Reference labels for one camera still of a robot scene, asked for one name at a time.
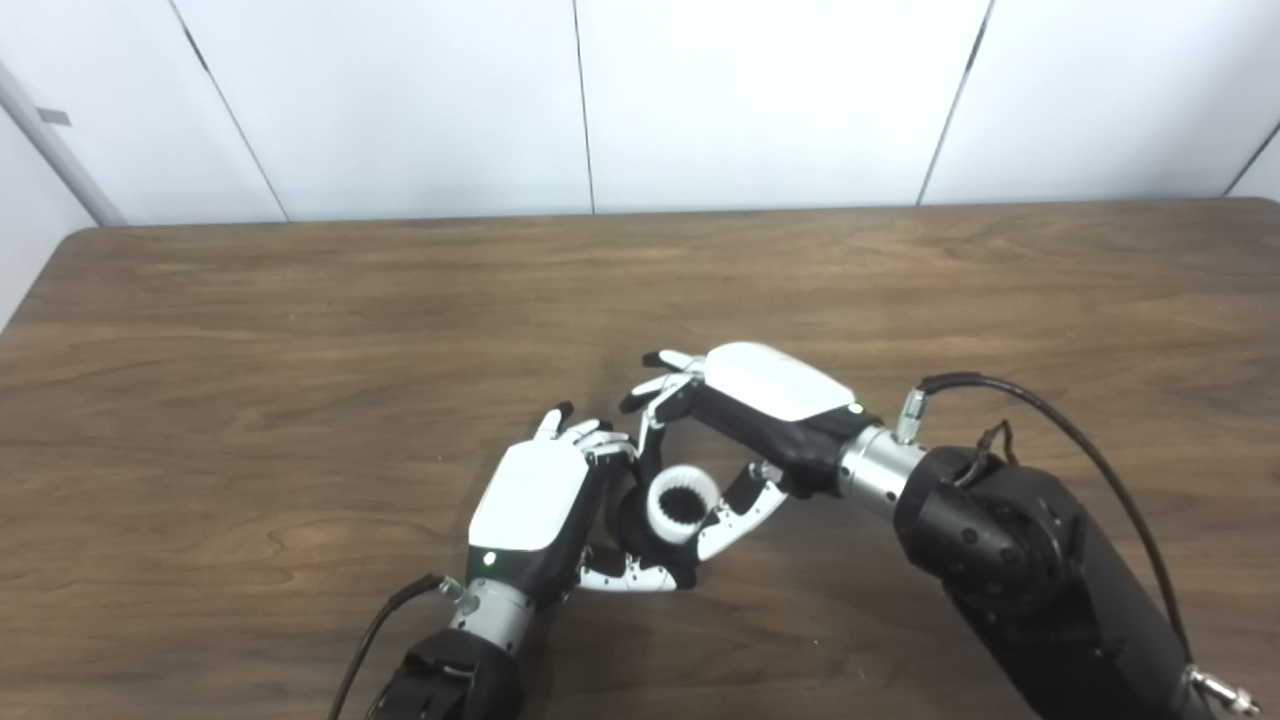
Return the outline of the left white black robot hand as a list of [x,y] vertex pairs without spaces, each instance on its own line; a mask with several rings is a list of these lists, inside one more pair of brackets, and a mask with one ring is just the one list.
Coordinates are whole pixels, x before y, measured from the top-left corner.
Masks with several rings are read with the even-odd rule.
[[582,587],[614,593],[690,591],[694,570],[634,551],[593,547],[611,483],[637,464],[631,437],[600,419],[567,427],[557,404],[502,455],[471,516],[465,580],[498,583],[536,611]]

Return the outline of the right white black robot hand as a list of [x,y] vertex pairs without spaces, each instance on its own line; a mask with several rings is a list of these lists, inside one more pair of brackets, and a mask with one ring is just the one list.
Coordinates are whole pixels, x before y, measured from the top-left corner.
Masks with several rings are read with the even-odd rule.
[[[620,402],[621,413],[639,414],[640,425],[637,487],[620,506],[617,533],[625,551],[662,562],[705,562],[786,500],[837,495],[854,442],[884,429],[850,387],[768,345],[732,342],[701,356],[666,348],[643,361],[660,375]],[[660,446],[667,428],[687,418],[750,450],[756,461],[723,500],[710,501],[691,530],[660,536],[648,511],[663,468]]]

